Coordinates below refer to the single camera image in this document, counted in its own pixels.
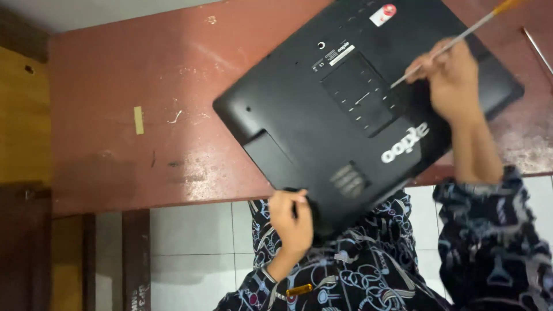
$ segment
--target metal rod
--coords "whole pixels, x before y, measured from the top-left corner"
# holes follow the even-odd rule
[[[484,18],[482,18],[481,20],[479,20],[476,24],[474,24],[472,27],[468,28],[467,30],[465,30],[462,34],[460,34],[459,36],[457,36],[456,38],[454,38],[453,40],[451,40],[448,44],[446,44],[443,48],[441,48],[438,52],[434,53],[434,55],[430,56],[430,59],[434,59],[435,57],[441,55],[443,52],[451,49],[452,46],[454,46],[455,44],[457,44],[459,41],[463,40],[466,36],[470,35],[471,33],[473,33],[476,29],[480,28],[483,24],[486,24],[490,19],[492,19],[493,17],[495,16],[495,13],[494,12],[491,12],[489,13],[488,15],[484,16]],[[422,64],[421,65],[418,65],[415,69],[411,70],[410,72],[407,72],[403,77],[401,77],[398,81],[396,81],[395,83],[393,83],[391,86],[390,86],[390,89],[393,89],[394,87],[396,87],[398,84],[400,84],[401,82],[405,81],[405,79],[409,78],[411,75],[413,75],[415,72],[417,72],[420,68],[422,67]]]
[[[530,40],[530,42],[532,42],[532,45],[534,46],[534,49],[536,50],[536,52],[538,52],[538,54],[540,55],[541,57],[541,60],[544,62],[544,64],[547,66],[547,68],[549,69],[549,72],[553,75],[553,69],[551,68],[551,65],[547,62],[547,60],[545,59],[545,56],[544,54],[541,52],[540,48],[538,48],[538,45],[536,44],[536,41],[534,41],[534,39],[532,38],[532,36],[528,33],[528,30],[526,30],[526,27],[522,27],[522,30],[523,32],[526,34],[526,36],[528,37],[528,39]]]

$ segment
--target wooden table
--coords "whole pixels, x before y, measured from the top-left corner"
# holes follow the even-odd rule
[[[272,189],[211,105],[330,0],[230,0],[55,35],[50,42],[54,214],[243,200]],[[491,0],[446,0],[472,24]],[[478,35],[525,97],[492,122],[507,162],[553,171],[552,79],[519,31],[553,61],[549,0],[534,0]],[[133,108],[142,107],[137,135]],[[417,179],[450,175],[446,157]]]

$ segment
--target patterned shirt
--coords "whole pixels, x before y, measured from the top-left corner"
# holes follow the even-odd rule
[[[339,238],[312,247],[280,282],[265,267],[280,238],[266,201],[250,203],[254,270],[216,310],[553,310],[549,244],[534,229],[520,174],[506,167],[499,185],[437,186],[444,228],[438,241],[440,277],[454,304],[419,274],[410,196],[398,191]],[[286,290],[312,291],[286,296]]]

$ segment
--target hand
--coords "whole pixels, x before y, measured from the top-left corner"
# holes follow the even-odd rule
[[[306,194],[307,190],[276,191],[269,199],[270,223],[282,241],[279,252],[298,257],[298,261],[313,243],[313,219]],[[293,213],[294,203],[297,217]]]
[[[412,71],[422,64],[421,69],[407,79],[413,83],[418,79],[430,82],[430,100],[436,113],[451,126],[483,120],[478,104],[478,64],[465,41],[432,59],[438,50],[451,39],[438,42],[433,49],[421,55],[407,68]]]

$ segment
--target sleeve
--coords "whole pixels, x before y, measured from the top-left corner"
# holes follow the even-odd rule
[[[493,186],[446,180],[434,199],[443,204],[440,277],[457,307],[553,310],[549,244],[534,229],[517,169],[505,167]]]
[[[239,289],[227,293],[215,308],[215,311],[258,311],[265,305],[272,304],[275,298],[277,282],[265,267],[248,273]]]

